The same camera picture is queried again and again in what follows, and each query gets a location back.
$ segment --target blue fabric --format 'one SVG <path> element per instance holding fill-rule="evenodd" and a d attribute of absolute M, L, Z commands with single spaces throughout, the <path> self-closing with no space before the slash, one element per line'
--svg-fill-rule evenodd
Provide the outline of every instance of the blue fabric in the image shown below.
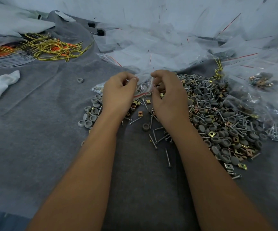
<path fill-rule="evenodd" d="M 30 219 L 0 212 L 0 231 L 24 231 Z"/>

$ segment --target hand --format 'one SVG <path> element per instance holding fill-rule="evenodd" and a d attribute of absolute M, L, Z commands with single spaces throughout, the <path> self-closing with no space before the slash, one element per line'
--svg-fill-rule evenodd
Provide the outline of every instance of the hand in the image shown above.
<path fill-rule="evenodd" d="M 137 82 L 138 78 L 129 72 L 112 76 L 104 86 L 103 113 L 123 119 L 133 102 Z"/>
<path fill-rule="evenodd" d="M 153 88 L 154 111 L 161 124 L 172 135 L 176 128 L 190 123 L 187 93 L 175 73 L 160 69 L 151 75 L 155 77 L 154 85 L 161 84 L 160 88 L 165 88 L 163 99 L 160 98 L 159 90 L 156 87 Z"/>

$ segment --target forearm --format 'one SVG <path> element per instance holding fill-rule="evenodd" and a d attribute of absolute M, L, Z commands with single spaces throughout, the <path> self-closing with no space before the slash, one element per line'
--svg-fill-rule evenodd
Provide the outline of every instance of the forearm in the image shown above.
<path fill-rule="evenodd" d="M 273 230 L 190 122 L 181 123 L 171 136 L 183 161 L 202 230 Z"/>
<path fill-rule="evenodd" d="M 75 161 L 37 212 L 28 230 L 101 229 L 119 121 L 114 115 L 100 115 Z"/>

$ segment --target person's left hand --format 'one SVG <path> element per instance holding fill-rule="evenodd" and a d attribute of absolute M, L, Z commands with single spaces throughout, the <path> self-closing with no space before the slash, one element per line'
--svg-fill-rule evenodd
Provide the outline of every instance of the person's left hand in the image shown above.
<path fill-rule="evenodd" d="M 103 113 L 123 119 L 133 102 L 138 80 L 129 72 L 112 76 L 104 86 Z"/>

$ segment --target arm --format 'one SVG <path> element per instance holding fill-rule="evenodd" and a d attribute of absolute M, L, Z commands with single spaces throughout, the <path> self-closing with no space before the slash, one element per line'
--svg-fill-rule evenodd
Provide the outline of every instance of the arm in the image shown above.
<path fill-rule="evenodd" d="M 127 72 L 106 82 L 103 112 L 75 161 L 30 222 L 28 231 L 101 229 L 107 209 L 116 133 L 132 103 L 136 86 L 134 75 Z"/>
<path fill-rule="evenodd" d="M 172 136 L 183 162 L 202 230 L 274 230 L 226 173 L 190 123 L 187 93 L 174 73 L 157 70 L 166 95 L 153 90 L 157 117 Z"/>

